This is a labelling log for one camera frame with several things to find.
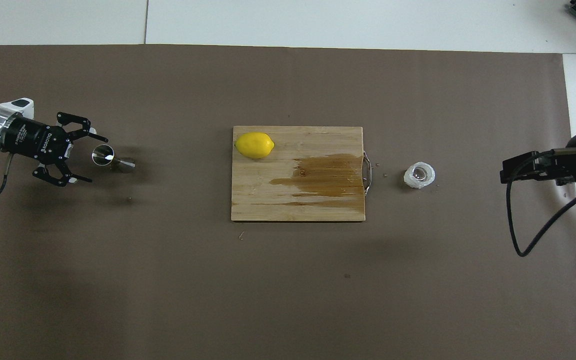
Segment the steel double jigger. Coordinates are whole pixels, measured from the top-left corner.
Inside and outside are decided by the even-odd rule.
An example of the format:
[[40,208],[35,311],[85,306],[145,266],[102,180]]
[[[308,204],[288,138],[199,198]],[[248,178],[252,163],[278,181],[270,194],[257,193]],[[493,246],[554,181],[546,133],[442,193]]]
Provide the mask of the steel double jigger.
[[118,156],[108,144],[96,146],[91,153],[93,163],[98,167],[106,167],[114,173],[134,173],[137,164],[132,157]]

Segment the yellow lemon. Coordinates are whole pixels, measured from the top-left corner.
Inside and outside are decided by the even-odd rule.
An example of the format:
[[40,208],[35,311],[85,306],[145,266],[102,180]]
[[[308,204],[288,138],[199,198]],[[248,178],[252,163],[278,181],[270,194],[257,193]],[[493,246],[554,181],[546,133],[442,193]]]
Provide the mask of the yellow lemon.
[[275,142],[265,132],[247,132],[235,140],[234,146],[244,157],[261,159],[274,150]]

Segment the wooden cutting board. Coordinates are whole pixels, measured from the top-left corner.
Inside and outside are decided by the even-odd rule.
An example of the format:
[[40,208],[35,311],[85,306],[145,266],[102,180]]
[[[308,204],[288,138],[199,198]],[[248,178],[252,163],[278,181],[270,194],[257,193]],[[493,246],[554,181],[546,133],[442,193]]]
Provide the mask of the wooden cutting board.
[[234,222],[359,223],[366,219],[361,126],[233,127],[274,141],[260,159],[232,151]]

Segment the brown paper table mat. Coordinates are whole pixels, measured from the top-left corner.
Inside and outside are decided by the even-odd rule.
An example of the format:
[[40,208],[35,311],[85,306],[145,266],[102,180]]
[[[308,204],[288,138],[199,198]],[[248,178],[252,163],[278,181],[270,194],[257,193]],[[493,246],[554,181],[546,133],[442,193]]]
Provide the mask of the brown paper table mat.
[[[0,360],[576,360],[576,209],[532,253],[502,161],[564,146],[560,54],[0,46],[0,102],[87,117],[133,173],[0,197]],[[233,127],[361,126],[356,223],[231,221]],[[435,181],[403,182],[417,162]]]

